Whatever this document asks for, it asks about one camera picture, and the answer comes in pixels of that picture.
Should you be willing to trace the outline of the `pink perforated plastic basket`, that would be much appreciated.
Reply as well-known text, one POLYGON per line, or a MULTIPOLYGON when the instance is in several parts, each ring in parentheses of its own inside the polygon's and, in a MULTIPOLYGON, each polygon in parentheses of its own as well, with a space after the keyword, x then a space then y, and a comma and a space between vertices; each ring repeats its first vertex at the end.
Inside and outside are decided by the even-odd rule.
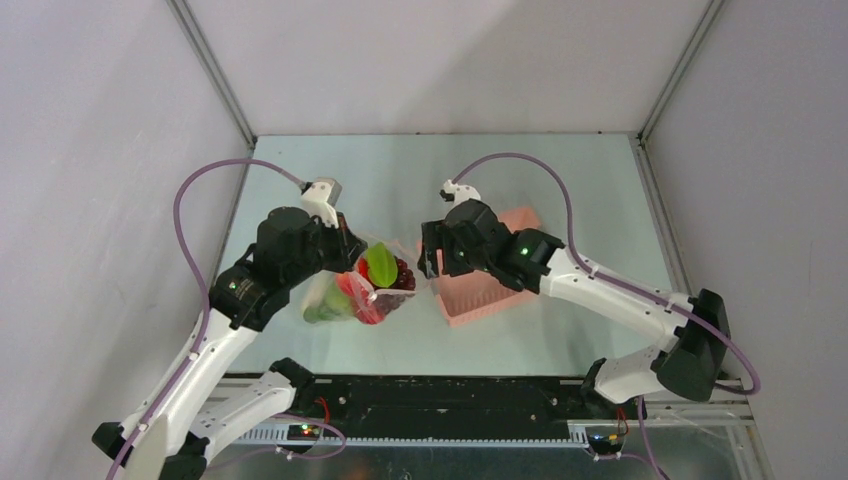
MULTIPOLYGON (((540 226, 535 211, 530 207, 516 208, 496 215, 512 231, 540 226)), ((495 278, 481 271, 459 277, 440 276, 429 280, 434 284, 442 315, 452 327, 494 315, 525 303, 532 297, 528 291, 516 292, 500 285, 495 278)))

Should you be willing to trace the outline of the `green leafy lettuce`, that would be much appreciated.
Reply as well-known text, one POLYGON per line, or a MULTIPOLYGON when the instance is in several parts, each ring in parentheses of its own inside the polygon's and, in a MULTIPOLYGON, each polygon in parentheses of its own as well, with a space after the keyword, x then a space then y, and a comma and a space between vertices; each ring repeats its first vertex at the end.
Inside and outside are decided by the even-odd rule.
POLYGON ((303 319, 310 324, 347 320, 353 316, 351 299, 338 289, 328 289, 317 301, 306 306, 303 319))

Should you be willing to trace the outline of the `green bell pepper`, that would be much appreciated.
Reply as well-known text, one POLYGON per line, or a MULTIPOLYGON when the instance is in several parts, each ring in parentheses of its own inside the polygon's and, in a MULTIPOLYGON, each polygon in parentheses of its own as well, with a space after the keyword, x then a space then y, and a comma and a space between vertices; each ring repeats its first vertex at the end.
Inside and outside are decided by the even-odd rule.
POLYGON ((399 274, 397 260, 389 248, 382 242, 370 246, 365 252, 368 266, 368 278, 378 288, 392 286, 399 274))

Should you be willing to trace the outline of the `clear zip top bag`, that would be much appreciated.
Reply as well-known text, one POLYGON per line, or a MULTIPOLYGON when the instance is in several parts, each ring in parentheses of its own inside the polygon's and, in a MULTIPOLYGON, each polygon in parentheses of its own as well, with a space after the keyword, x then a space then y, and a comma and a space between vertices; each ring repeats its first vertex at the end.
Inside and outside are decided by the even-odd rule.
POLYGON ((377 325, 429 286, 410 249, 396 240, 371 235, 364 239, 367 248, 351 271, 324 271, 313 277, 301 304, 305 322, 377 325))

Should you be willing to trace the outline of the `red bell pepper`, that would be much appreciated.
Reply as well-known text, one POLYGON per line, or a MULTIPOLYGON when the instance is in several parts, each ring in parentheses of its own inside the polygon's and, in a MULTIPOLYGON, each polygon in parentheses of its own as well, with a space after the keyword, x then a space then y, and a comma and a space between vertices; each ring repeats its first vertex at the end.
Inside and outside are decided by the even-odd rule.
POLYGON ((362 324, 377 325, 385 320, 385 316, 377 312, 374 306, 375 291, 369 281, 359 273, 347 272, 336 275, 336 285, 342 293, 351 299, 353 316, 362 324))

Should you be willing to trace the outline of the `dark purple grape bunch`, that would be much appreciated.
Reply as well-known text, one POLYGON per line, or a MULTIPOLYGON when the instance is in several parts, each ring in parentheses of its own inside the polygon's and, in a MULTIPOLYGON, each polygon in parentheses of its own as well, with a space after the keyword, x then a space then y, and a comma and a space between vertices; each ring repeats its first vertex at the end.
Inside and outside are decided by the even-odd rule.
POLYGON ((408 263, 400 257, 395 258, 397 266, 397 277, 395 281, 385 288, 377 290, 377 298, 374 306, 377 312, 383 316, 399 309, 408 299, 414 296, 416 290, 416 278, 408 263))

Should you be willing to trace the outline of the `red tomato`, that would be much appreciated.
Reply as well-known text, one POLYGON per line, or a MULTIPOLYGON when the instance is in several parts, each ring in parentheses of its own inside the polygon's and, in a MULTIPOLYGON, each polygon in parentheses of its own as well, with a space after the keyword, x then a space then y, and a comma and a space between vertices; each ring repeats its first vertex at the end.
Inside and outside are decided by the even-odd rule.
POLYGON ((369 275, 369 267, 366 259, 364 257, 360 257, 357 262, 357 272, 360 276, 362 276, 366 281, 370 281, 369 275))

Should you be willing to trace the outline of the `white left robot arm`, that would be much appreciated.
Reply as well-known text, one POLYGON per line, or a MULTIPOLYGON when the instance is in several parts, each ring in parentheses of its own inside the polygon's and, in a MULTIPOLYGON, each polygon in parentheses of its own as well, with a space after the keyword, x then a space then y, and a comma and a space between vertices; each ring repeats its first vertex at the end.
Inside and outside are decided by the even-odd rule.
POLYGON ((290 302, 292 291, 327 271, 354 269, 366 242, 332 207, 281 207, 254 243, 208 289, 193 330, 166 376, 121 422, 104 422, 93 443, 115 478, 199 479, 230 443, 278 413, 304 416, 316 403, 313 374, 291 358, 275 361, 241 396, 203 408, 233 361, 290 302))

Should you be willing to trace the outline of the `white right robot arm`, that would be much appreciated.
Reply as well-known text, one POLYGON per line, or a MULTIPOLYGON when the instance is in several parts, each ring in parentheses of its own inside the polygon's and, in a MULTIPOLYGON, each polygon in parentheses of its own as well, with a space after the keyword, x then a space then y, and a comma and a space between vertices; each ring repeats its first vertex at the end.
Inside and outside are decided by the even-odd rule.
POLYGON ((572 302, 623 325, 649 345, 595 361, 585 378, 585 411, 606 418, 639 396, 668 391, 708 401, 728 347, 720 295, 650 290, 586 263, 561 239, 535 228, 510 230, 491 208, 470 199, 421 226, 418 268, 428 279, 483 272, 501 286, 572 302))

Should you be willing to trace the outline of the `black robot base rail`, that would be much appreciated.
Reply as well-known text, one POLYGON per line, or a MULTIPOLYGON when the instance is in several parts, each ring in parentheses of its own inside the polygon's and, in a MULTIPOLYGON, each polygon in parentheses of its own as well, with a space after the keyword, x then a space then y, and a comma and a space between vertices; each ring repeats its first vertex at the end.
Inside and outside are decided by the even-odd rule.
POLYGON ((288 412, 360 444, 530 444, 582 443, 579 426, 633 426, 645 410, 571 377, 319 375, 288 412))

